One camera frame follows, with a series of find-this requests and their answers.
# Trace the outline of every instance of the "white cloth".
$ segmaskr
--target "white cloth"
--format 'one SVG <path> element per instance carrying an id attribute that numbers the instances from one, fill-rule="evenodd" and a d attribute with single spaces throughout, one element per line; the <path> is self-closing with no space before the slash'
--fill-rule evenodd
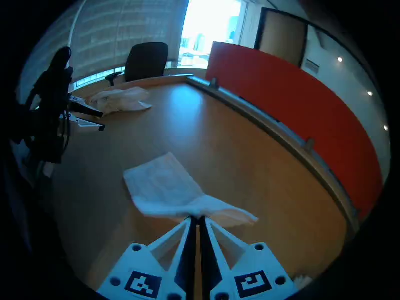
<path id="1" fill-rule="evenodd" d="M 150 104 L 142 101 L 149 98 L 149 92 L 140 87 L 127 90 L 114 89 L 101 91 L 91 97 L 87 104 L 104 113 L 143 111 L 151 108 Z"/>
<path id="2" fill-rule="evenodd" d="M 251 213 L 204 194 L 172 153 L 123 173 L 133 203 L 146 216 L 207 216 L 222 227 L 253 224 Z"/>

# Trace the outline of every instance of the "red partition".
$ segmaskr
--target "red partition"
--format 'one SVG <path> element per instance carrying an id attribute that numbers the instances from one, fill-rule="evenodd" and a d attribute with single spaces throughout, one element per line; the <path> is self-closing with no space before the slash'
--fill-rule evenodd
<path id="1" fill-rule="evenodd" d="M 362 219 L 382 188 L 378 157 L 367 132 L 347 105 L 323 83 L 278 57 L 215 42 L 206 79 L 278 119 L 315 151 L 349 194 Z"/>

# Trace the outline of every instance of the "roller blind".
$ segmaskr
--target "roller blind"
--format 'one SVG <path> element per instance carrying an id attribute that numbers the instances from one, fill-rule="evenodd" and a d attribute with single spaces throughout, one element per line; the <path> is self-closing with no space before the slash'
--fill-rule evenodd
<path id="1" fill-rule="evenodd" d="M 164 42 L 178 61 L 189 0 L 80 0 L 44 34 L 21 74 L 23 103 L 56 51 L 70 46 L 73 81 L 124 66 L 134 45 Z"/>
<path id="2" fill-rule="evenodd" d="M 58 18 L 45 32 L 30 54 L 22 70 L 17 96 L 20 103 L 25 103 L 31 89 L 40 75 L 48 69 L 54 54 L 61 47 L 67 46 L 75 16 L 82 1 L 77 1 Z"/>
<path id="3" fill-rule="evenodd" d="M 164 42 L 178 60 L 189 0 L 87 0 L 72 33 L 74 81 L 123 66 L 134 45 Z"/>

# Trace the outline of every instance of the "chair backrest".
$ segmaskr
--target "chair backrest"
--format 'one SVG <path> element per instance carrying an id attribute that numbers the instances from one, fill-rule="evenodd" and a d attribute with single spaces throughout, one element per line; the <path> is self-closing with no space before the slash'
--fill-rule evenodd
<path id="1" fill-rule="evenodd" d="M 133 46 L 125 66 L 126 82 L 163 76 L 167 59 L 166 43 L 146 42 Z"/>

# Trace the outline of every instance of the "curved desk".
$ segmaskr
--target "curved desk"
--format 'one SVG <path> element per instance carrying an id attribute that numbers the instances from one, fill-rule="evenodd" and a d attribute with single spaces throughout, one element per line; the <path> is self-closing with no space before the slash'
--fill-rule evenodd
<path id="1" fill-rule="evenodd" d="M 316 277 L 344 244 L 347 225 L 338 206 L 274 138 L 186 81 L 116 86 L 146 88 L 153 108 L 111 114 L 101 120 L 104 132 L 71 138 L 53 175 L 53 207 L 77 276 L 96 290 L 129 244 L 150 244 L 176 225 L 144 217 L 123 181 L 124 170 L 172 152 L 206 194 L 259 218 L 231 233 L 249 244 L 267 243 L 290 276 Z M 199 253 L 196 259 L 200 267 Z M 201 294 L 199 282 L 195 293 Z"/>

